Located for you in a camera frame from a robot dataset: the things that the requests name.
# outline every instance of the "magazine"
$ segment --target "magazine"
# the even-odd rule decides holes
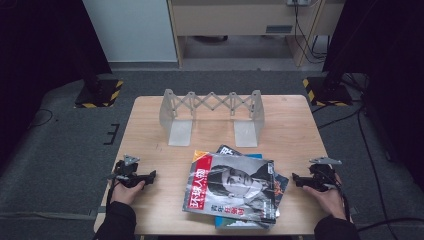
[[[221,145],[218,148],[218,153],[230,154],[230,155],[243,155],[237,150],[227,146]],[[262,154],[245,154],[245,156],[253,158],[262,158]],[[278,206],[280,205],[281,199],[283,198],[284,191],[288,185],[289,179],[278,174],[274,173],[274,193],[275,193],[275,207],[276,207],[276,217],[279,216]],[[216,216],[215,217],[215,228],[217,229],[271,229],[274,226],[272,223],[262,223],[256,221],[247,221],[234,218],[227,218]]]
[[[183,211],[275,223],[274,161],[196,150]]]

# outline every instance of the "white wall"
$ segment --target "white wall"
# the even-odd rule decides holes
[[[166,0],[83,0],[109,62],[177,62]]]

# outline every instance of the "black tape mark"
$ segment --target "black tape mark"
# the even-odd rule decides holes
[[[113,145],[113,142],[115,142],[116,134],[118,133],[119,125],[120,124],[111,124],[111,126],[115,127],[115,131],[108,132],[107,135],[112,135],[112,139],[108,143],[103,143],[103,145]]]

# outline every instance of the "power strip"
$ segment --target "power strip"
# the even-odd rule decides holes
[[[309,6],[311,0],[287,0],[287,6]]]

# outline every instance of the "person's hand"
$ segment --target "person's hand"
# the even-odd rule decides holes
[[[312,195],[326,213],[333,215],[335,218],[346,220],[343,199],[340,196],[339,191],[336,189],[330,189],[326,192],[319,192],[308,186],[303,186],[303,190]]]
[[[122,185],[119,181],[115,181],[115,189],[113,190],[110,203],[117,201],[117,202],[130,205],[134,201],[137,193],[140,192],[141,189],[143,189],[144,184],[145,182],[141,181],[136,186],[132,188],[127,188],[124,185]]]

